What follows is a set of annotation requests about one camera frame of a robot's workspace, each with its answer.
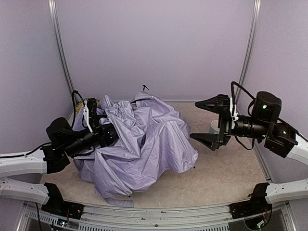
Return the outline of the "lavender folding umbrella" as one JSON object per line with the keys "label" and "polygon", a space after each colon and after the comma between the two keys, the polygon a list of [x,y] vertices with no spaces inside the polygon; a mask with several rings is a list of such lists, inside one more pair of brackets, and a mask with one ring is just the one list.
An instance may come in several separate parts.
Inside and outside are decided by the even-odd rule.
{"label": "lavender folding umbrella", "polygon": [[113,125],[119,136],[110,146],[91,146],[74,158],[78,176],[94,185],[106,202],[133,207],[131,196],[144,192],[166,171],[185,172],[195,166],[198,151],[189,142],[190,126],[184,116],[148,92],[131,101],[113,102],[105,95],[97,113],[100,124]]}

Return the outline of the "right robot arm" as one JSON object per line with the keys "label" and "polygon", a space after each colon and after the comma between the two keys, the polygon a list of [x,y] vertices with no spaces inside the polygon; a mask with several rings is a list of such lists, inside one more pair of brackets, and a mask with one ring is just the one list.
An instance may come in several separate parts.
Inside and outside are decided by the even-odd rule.
{"label": "right robot arm", "polygon": [[195,103],[197,108],[218,114],[215,133],[192,133],[190,137],[212,151],[227,145],[231,137],[251,138],[282,157],[308,163],[308,140],[294,127],[279,119],[282,101],[273,94],[260,91],[253,98],[250,116],[237,113],[236,104],[228,95],[219,94]]}

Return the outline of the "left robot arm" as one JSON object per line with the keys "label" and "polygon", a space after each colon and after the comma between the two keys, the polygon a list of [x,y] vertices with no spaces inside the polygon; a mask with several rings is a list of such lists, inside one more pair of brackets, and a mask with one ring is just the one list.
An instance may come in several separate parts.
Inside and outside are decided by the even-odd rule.
{"label": "left robot arm", "polygon": [[53,174],[70,164],[70,158],[84,156],[90,147],[107,147],[117,140],[113,124],[100,124],[98,118],[89,127],[74,131],[64,117],[55,119],[46,129],[50,142],[29,152],[1,154],[1,198],[29,201],[41,205],[58,204],[63,197],[55,184],[31,184],[11,179],[12,176],[30,173]]}

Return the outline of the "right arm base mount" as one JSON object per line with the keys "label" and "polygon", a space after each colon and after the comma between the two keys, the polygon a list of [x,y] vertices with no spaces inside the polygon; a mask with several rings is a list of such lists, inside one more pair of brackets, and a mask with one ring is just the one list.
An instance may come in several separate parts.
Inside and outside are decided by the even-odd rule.
{"label": "right arm base mount", "polygon": [[266,201],[242,201],[229,205],[233,219],[245,218],[271,210],[272,205]]}

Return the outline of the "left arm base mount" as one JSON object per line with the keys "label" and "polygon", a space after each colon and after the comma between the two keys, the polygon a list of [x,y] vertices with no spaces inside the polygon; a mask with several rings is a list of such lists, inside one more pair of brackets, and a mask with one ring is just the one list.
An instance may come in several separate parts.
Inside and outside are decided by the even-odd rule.
{"label": "left arm base mount", "polygon": [[80,220],[84,205],[69,201],[51,201],[42,205],[41,210],[54,215]]}

